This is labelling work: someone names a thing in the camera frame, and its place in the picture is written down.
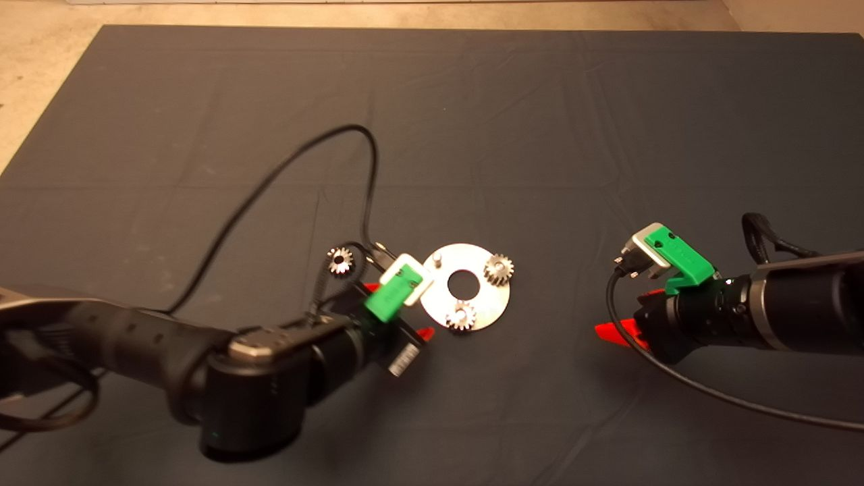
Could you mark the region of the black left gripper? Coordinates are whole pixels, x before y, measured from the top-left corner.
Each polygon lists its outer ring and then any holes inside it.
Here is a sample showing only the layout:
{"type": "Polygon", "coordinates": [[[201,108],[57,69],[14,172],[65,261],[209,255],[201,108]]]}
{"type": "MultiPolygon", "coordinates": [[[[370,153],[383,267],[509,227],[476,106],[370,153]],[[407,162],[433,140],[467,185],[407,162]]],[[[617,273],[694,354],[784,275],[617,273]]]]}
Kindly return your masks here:
{"type": "Polygon", "coordinates": [[[393,377],[402,377],[423,353],[426,342],[434,338],[435,328],[414,329],[394,317],[382,322],[365,308],[371,296],[367,287],[352,284],[337,299],[337,313],[350,318],[363,344],[363,363],[375,363],[393,377]]]}

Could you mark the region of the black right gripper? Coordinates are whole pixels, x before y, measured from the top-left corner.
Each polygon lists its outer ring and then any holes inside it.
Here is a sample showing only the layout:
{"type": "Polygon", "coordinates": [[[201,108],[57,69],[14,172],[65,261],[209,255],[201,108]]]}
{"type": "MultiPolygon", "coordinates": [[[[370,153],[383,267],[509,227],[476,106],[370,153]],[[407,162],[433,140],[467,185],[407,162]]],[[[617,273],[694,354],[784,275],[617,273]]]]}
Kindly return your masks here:
{"type": "MultiPolygon", "coordinates": [[[[707,346],[735,346],[736,336],[724,308],[724,280],[709,280],[678,294],[665,289],[642,293],[633,314],[635,321],[620,321],[626,334],[643,350],[666,365],[682,362],[691,352],[707,346]]],[[[613,322],[593,327],[599,339],[630,347],[613,322]]]]}

